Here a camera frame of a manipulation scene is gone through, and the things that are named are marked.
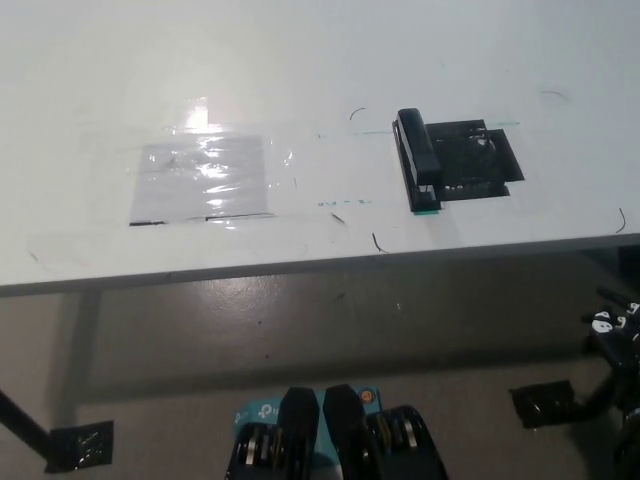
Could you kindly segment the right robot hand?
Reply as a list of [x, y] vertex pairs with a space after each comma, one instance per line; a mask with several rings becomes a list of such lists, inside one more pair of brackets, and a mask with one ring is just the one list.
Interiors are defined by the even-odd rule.
[[616, 375], [634, 377], [639, 374], [639, 301], [605, 287], [596, 292], [608, 304], [581, 317], [588, 326], [587, 343]]

